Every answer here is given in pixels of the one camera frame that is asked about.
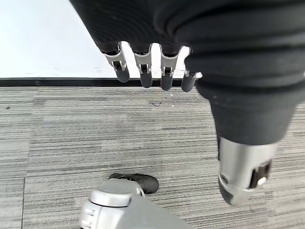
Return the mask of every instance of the silver robot part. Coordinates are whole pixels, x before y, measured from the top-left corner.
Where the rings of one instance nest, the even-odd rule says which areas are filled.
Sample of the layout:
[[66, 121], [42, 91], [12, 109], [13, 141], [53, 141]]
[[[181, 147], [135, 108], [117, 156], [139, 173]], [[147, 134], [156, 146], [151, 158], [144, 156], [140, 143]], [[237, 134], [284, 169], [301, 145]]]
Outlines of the silver robot part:
[[277, 143], [248, 146], [220, 138], [219, 189], [233, 206], [245, 203], [267, 179]]

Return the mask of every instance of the metal connector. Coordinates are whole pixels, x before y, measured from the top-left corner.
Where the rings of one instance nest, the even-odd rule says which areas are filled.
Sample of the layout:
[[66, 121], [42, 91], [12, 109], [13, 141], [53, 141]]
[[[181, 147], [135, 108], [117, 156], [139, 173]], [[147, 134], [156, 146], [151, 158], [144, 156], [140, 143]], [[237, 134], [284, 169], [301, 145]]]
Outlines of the metal connector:
[[249, 146], [221, 138], [219, 188], [233, 206], [246, 202], [267, 179], [277, 143]]
[[118, 68], [121, 68], [123, 71], [125, 71], [126, 69], [126, 60], [120, 45], [118, 45], [118, 49], [119, 49], [119, 53], [116, 55], [107, 55], [104, 53], [107, 61], [114, 68], [116, 72], [118, 71]]
[[173, 72], [176, 69], [176, 64], [177, 64], [177, 60], [178, 60], [178, 55], [180, 53], [180, 50], [178, 52], [177, 55], [170, 57], [170, 56], [166, 56], [163, 54], [162, 52], [162, 47], [161, 48], [161, 72], [162, 72], [162, 76], [165, 76], [166, 74], [169, 74], [170, 77], [173, 76]]
[[135, 62], [140, 71], [140, 74], [143, 74], [143, 70], [146, 69], [147, 73], [152, 71], [152, 53], [151, 48], [149, 47], [149, 51], [146, 54], [138, 54], [134, 53]]

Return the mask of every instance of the gray carpet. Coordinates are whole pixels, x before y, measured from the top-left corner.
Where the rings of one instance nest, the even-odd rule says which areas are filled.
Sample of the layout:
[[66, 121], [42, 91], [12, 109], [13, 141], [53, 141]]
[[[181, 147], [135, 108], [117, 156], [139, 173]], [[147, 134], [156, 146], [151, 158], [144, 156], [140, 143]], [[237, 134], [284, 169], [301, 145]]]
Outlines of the gray carpet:
[[0, 88], [0, 228], [78, 229], [113, 172], [156, 176], [148, 198], [195, 228], [305, 228], [305, 104], [264, 188], [224, 203], [209, 104], [179, 88]]

